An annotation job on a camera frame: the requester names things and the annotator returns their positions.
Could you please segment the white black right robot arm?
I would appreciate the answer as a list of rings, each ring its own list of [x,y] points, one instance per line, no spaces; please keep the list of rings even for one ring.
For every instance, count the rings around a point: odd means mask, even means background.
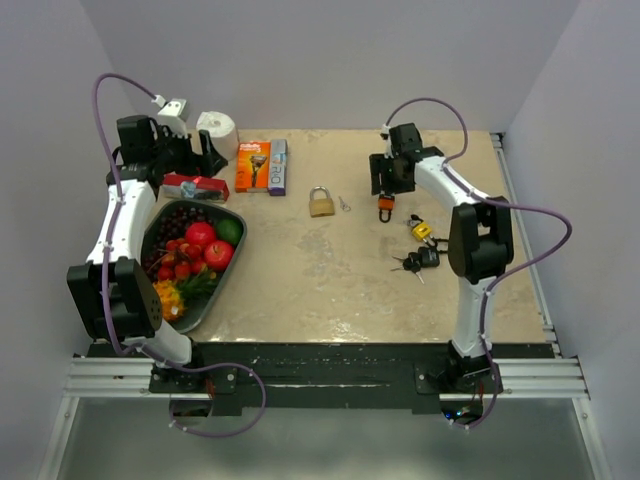
[[[458,318],[451,344],[460,359],[446,367],[445,379],[452,390],[469,392],[481,380],[479,366],[470,359],[491,351],[490,285],[514,258],[510,211],[502,205],[502,197],[475,189],[450,168],[441,150],[424,146],[414,124],[385,125],[380,136],[385,151],[369,156],[371,194],[378,198],[379,220],[390,220],[397,195],[418,187],[451,213],[447,256],[459,278]]]

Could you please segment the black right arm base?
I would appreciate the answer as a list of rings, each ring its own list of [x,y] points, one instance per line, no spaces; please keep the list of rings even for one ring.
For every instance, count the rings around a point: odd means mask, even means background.
[[[462,394],[466,400],[440,402],[447,421],[470,425],[485,413],[484,400],[489,393],[503,392],[498,365],[491,363],[485,353],[479,357],[462,357],[447,344],[444,353],[413,365],[416,390],[419,394]]]

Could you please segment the dark grey fruit tray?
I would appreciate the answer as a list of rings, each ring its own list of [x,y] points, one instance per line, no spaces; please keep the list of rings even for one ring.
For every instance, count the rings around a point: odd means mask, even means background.
[[[215,303],[215,301],[217,300],[217,298],[220,296],[223,286],[227,280],[227,277],[229,276],[229,273],[232,269],[232,267],[234,266],[234,263],[237,259],[237,257],[239,256],[239,253],[241,251],[241,247],[243,246],[243,242],[245,240],[246,237],[246,233],[247,233],[247,228],[246,228],[246,223],[245,221],[237,214],[219,207],[217,205],[213,205],[213,204],[207,204],[205,202],[199,202],[199,201],[191,201],[191,200],[173,200],[173,201],[169,201],[167,203],[165,203],[162,207],[159,208],[159,210],[157,211],[155,217],[153,218],[153,220],[156,219],[157,215],[160,213],[160,211],[169,206],[170,204],[186,204],[186,203],[195,203],[196,205],[200,205],[203,206],[207,211],[208,214],[212,217],[212,221],[213,221],[213,226],[215,227],[215,224],[217,221],[222,220],[222,219],[226,219],[226,218],[230,218],[233,220],[238,221],[239,223],[242,224],[243,228],[244,228],[244,234],[242,239],[240,240],[239,244],[234,247],[235,251],[234,251],[234,255],[233,258],[229,264],[229,266],[227,267],[226,270],[224,271],[214,271],[210,268],[207,267],[206,270],[209,271],[213,271],[216,272],[218,275],[218,285],[217,288],[215,289],[215,291],[213,292],[213,294],[208,297],[208,298],[200,298],[197,300],[192,300],[189,302],[185,302],[185,306],[186,306],[186,311],[183,315],[182,318],[180,318],[177,321],[174,322],[169,322],[169,324],[171,324],[178,332],[186,334],[192,330],[194,330],[198,325],[200,325],[203,320],[206,318],[206,316],[208,315],[208,313],[210,313],[213,309],[213,305]],[[144,268],[143,270],[145,271],[145,273],[147,274],[147,276],[149,277],[149,279],[152,282],[152,286],[154,282],[157,282],[156,280],[154,280],[152,278],[151,273],[149,272],[149,269]]]

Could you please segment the green lime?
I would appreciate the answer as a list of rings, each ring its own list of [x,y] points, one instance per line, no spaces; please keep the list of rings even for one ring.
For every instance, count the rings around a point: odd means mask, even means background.
[[[236,247],[244,234],[244,228],[236,220],[226,218],[216,222],[214,227],[218,240],[229,243]]]

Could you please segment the orange spiky fruit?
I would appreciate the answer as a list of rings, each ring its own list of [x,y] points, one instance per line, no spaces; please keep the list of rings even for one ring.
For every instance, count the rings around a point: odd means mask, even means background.
[[[154,282],[153,287],[161,302],[163,318],[168,322],[182,318],[186,306],[177,284],[173,280],[163,280]]]

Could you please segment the yellow padlock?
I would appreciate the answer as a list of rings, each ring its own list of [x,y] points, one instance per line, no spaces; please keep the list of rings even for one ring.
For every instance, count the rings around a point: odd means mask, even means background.
[[[412,214],[407,221],[411,235],[418,241],[427,243],[431,237],[432,228],[418,215]]]

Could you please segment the red strawberries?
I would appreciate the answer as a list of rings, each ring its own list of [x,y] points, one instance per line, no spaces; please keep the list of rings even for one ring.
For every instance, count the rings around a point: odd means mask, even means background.
[[[156,281],[184,281],[207,269],[200,245],[190,244],[185,239],[170,240],[164,249],[154,256],[149,272]]]

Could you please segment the white toilet paper roll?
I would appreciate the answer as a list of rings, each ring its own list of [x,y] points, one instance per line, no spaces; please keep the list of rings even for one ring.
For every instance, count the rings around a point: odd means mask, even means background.
[[[208,132],[213,146],[228,161],[233,161],[239,148],[239,134],[235,122],[226,114],[203,111],[197,122],[197,130]]]

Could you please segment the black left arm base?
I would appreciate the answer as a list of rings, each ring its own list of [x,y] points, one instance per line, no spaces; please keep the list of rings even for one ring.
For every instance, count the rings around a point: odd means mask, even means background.
[[[155,364],[149,384],[152,393],[205,394],[204,407],[211,416],[241,416],[242,402],[239,384],[251,379],[249,373],[237,366],[223,366],[199,373],[187,373]]]

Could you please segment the small silver key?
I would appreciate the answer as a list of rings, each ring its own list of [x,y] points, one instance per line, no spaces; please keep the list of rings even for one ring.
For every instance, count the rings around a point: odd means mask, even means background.
[[[339,206],[344,212],[349,212],[351,210],[351,206],[341,197],[338,197]]]

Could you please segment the brass padlock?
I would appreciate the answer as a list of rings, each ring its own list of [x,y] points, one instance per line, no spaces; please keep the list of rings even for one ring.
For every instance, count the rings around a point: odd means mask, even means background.
[[[309,214],[311,218],[333,216],[335,205],[329,190],[324,186],[313,187],[309,193]]]

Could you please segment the red apple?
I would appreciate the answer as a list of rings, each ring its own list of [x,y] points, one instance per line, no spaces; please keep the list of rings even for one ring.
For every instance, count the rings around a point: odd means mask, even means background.
[[[235,249],[230,243],[215,240],[203,250],[203,259],[208,268],[214,271],[224,271],[229,266],[234,251]]]

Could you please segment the green leaves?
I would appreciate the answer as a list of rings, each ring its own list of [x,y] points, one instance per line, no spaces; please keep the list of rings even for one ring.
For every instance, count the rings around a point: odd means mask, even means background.
[[[176,289],[185,302],[210,297],[217,288],[219,279],[216,272],[203,270],[176,284]]]

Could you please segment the black padlock with keys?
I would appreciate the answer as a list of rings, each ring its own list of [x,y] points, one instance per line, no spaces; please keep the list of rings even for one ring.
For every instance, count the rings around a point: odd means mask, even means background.
[[[399,265],[392,268],[392,271],[410,272],[424,285],[422,271],[439,267],[441,265],[441,257],[448,254],[448,250],[440,246],[441,243],[447,244],[448,240],[440,238],[427,240],[424,245],[418,247],[415,251],[407,253],[404,257],[393,256],[393,259],[398,261]]]

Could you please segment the orange padlock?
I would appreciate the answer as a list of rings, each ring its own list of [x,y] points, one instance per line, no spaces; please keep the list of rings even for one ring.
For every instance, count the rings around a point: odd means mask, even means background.
[[[393,194],[378,195],[378,219],[381,223],[389,223],[395,206]]]

